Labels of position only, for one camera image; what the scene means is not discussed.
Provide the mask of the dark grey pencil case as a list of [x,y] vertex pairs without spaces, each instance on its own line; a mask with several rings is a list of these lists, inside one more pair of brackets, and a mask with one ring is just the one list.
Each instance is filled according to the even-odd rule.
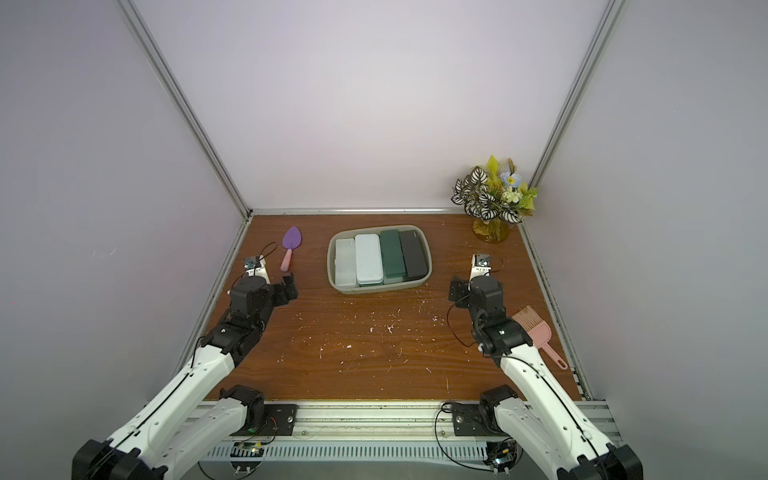
[[417,231],[400,231],[399,239],[408,281],[418,280],[429,272],[421,238]]

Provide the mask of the dark green pencil case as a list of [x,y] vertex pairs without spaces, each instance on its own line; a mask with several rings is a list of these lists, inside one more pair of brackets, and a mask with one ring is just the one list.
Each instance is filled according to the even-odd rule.
[[402,282],[406,266],[398,230],[384,230],[379,234],[384,283]]

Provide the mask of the frosted clear pencil case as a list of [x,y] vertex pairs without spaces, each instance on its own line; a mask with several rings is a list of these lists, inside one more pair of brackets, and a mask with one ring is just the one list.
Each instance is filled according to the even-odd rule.
[[353,238],[336,240],[335,282],[339,287],[355,287],[357,285],[356,248]]

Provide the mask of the grey-green plastic storage box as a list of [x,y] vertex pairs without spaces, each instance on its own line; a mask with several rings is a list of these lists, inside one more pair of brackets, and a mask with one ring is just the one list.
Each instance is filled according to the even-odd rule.
[[[390,283],[385,284],[384,279],[383,282],[376,285],[360,285],[357,283],[355,287],[339,287],[336,285],[335,282],[335,243],[337,239],[341,238],[355,238],[358,234],[364,234],[364,233],[376,233],[380,234],[384,230],[398,230],[400,231],[408,231],[408,230],[415,230],[418,232],[421,242],[423,245],[424,253],[428,262],[428,268],[429,272],[427,275],[421,279],[408,281],[406,277],[403,279],[402,282],[398,283]],[[414,226],[414,225],[395,225],[395,226],[385,226],[385,227],[371,227],[371,228],[362,228],[362,229],[356,229],[356,230],[347,230],[342,231],[334,235],[329,243],[328,246],[328,253],[327,253],[327,273],[328,273],[328,279],[330,282],[330,285],[338,290],[339,292],[347,295],[355,295],[355,294],[368,294],[368,293],[378,293],[378,292],[386,292],[386,291],[394,291],[394,290],[402,290],[402,289],[408,289],[408,288],[415,288],[423,283],[425,283],[429,277],[431,276],[433,271],[433,265],[432,265],[432,256],[429,249],[429,244],[427,241],[427,238],[424,234],[424,232]]]

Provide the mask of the pale blue white pencil case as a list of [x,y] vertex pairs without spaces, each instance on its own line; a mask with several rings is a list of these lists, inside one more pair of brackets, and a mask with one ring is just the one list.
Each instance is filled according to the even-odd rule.
[[358,234],[354,241],[357,283],[360,285],[382,283],[384,269],[379,235],[376,233]]

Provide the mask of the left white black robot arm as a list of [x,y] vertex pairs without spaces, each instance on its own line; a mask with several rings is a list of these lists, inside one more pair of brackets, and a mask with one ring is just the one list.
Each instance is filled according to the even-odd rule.
[[292,275],[274,284],[263,273],[240,278],[182,370],[107,439],[87,441],[73,457],[72,478],[179,479],[226,437],[269,434],[275,424],[263,393],[243,385],[222,390],[210,413],[186,421],[259,343],[274,309],[297,297]]

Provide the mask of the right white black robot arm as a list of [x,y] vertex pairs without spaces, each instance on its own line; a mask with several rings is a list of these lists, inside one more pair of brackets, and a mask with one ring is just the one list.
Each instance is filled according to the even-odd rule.
[[612,442],[576,405],[542,359],[531,308],[507,315],[502,285],[489,275],[451,281],[449,300],[466,309],[481,353],[514,383],[486,393],[486,411],[549,479],[642,479],[640,458]]

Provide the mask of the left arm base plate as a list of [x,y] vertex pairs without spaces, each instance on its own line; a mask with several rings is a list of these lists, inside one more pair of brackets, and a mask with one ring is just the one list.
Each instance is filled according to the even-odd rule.
[[260,421],[244,426],[234,436],[290,437],[297,420],[298,405],[291,403],[267,403]]

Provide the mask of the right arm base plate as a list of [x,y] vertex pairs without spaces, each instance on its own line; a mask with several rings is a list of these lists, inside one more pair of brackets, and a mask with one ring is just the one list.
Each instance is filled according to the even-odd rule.
[[495,424],[479,403],[451,402],[449,405],[454,435],[457,437],[498,436]]

